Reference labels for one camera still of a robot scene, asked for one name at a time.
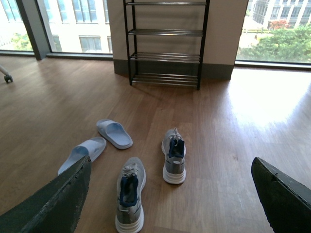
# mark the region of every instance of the floor-to-ceiling window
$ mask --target floor-to-ceiling window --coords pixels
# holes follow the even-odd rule
[[[311,64],[311,0],[250,0],[237,61]]]
[[[15,0],[0,0],[0,50],[33,50]]]
[[[106,0],[38,3],[52,52],[112,53]]]

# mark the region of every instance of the baseboard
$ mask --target baseboard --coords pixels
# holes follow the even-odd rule
[[[126,60],[114,59],[113,64],[116,74],[128,75],[128,65]],[[197,64],[188,63],[142,61],[139,62],[138,68],[140,72],[196,75],[197,66]],[[131,64],[131,67],[132,71],[134,71],[134,63]],[[233,68],[234,65],[203,64],[201,77],[203,79],[230,80]]]

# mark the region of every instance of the red foliage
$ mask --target red foliage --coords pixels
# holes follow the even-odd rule
[[[286,19],[274,20],[269,23],[269,28],[272,30],[288,28],[289,26]]]

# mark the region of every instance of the shoelace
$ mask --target shoelace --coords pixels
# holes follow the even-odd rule
[[[176,139],[176,141],[177,141],[175,147],[176,147],[177,144],[178,144],[178,140],[179,140],[179,139],[182,140],[182,137],[181,137],[181,135],[179,134],[179,132],[178,132],[178,130],[177,130],[176,127],[174,128],[174,134],[171,134],[171,135],[169,136],[169,140],[171,141],[172,139]]]
[[[123,177],[131,177],[133,175],[137,175],[137,173],[138,173],[137,164],[133,163],[133,164],[130,164],[128,166],[125,166],[122,169],[122,171],[123,171],[123,173],[122,173]]]

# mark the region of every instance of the blue shoe tongue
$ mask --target blue shoe tongue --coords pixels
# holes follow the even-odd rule
[[[176,139],[171,140],[169,157],[184,158],[184,146],[185,142],[181,139],[179,139],[178,141]]]
[[[123,207],[131,207],[137,203],[137,176],[122,177],[121,179],[121,192],[120,192],[120,205]]]

